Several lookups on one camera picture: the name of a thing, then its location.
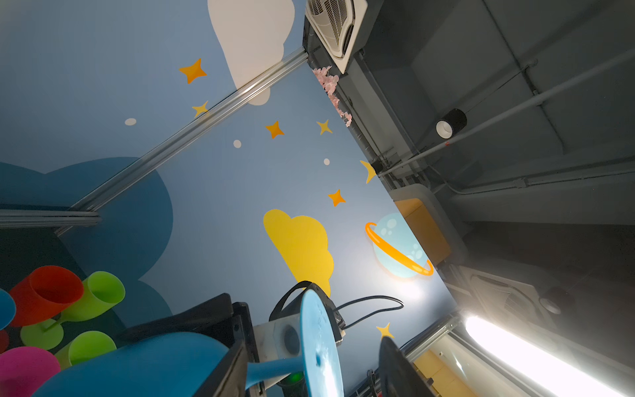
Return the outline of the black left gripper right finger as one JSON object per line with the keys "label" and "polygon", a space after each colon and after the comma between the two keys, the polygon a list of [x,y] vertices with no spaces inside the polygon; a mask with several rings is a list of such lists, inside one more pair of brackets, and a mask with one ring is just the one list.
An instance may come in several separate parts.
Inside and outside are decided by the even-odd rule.
{"label": "black left gripper right finger", "polygon": [[383,337],[379,353],[383,397],[434,397],[433,391],[390,337]]}

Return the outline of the pink wine glass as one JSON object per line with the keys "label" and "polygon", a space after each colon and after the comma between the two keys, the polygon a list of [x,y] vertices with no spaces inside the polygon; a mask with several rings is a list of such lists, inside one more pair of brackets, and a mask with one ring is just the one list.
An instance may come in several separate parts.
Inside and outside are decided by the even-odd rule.
{"label": "pink wine glass", "polygon": [[38,347],[16,347],[1,354],[1,396],[32,396],[61,371],[56,357]]}

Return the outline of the green wine glass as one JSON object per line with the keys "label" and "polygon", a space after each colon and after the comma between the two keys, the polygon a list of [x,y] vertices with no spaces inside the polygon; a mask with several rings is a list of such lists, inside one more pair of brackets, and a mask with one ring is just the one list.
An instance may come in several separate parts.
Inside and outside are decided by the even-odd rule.
{"label": "green wine glass", "polygon": [[63,371],[115,350],[117,345],[109,335],[99,331],[88,331],[79,334],[62,347],[55,357]]}
{"label": "green wine glass", "polygon": [[59,319],[47,319],[39,324],[23,327],[20,338],[26,347],[51,350],[64,338],[62,324],[95,319],[120,304],[126,296],[122,281],[107,271],[96,271],[83,281],[84,294],[69,308],[61,312]]}

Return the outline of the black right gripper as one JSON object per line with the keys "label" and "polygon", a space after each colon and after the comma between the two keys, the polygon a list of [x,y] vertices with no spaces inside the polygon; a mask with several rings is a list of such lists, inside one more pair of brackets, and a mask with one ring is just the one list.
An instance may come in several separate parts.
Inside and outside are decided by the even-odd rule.
{"label": "black right gripper", "polygon": [[193,396],[237,343],[244,342],[248,363],[259,362],[249,305],[223,293],[181,314],[125,329],[122,354],[134,396]]}

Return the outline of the red wine glass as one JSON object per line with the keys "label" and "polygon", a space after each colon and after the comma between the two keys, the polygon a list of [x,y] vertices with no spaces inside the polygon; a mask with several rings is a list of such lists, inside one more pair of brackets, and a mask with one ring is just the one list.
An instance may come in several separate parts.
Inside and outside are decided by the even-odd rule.
{"label": "red wine glass", "polygon": [[61,322],[54,317],[83,295],[83,282],[72,271],[59,266],[39,267],[9,291],[16,314],[8,326],[19,330],[24,346],[49,351],[64,337]]}

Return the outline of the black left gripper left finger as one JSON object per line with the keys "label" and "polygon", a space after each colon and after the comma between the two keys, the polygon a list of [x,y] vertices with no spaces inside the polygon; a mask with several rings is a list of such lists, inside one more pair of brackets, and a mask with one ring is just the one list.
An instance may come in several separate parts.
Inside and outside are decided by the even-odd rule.
{"label": "black left gripper left finger", "polygon": [[248,355],[237,342],[198,388],[194,397],[243,397],[246,395]]}

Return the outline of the blue wine glass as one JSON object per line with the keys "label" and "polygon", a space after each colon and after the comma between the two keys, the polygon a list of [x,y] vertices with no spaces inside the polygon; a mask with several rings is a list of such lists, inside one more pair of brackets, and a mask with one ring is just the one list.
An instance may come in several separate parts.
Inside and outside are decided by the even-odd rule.
{"label": "blue wine glass", "polygon": [[16,315],[17,307],[13,297],[4,289],[0,289],[0,330],[8,327]]}
{"label": "blue wine glass", "polygon": [[307,290],[299,313],[299,355],[249,362],[243,344],[225,347],[193,332],[173,332],[63,370],[37,396],[242,395],[253,385],[303,372],[311,396],[342,396],[342,371],[332,327],[319,295]]}

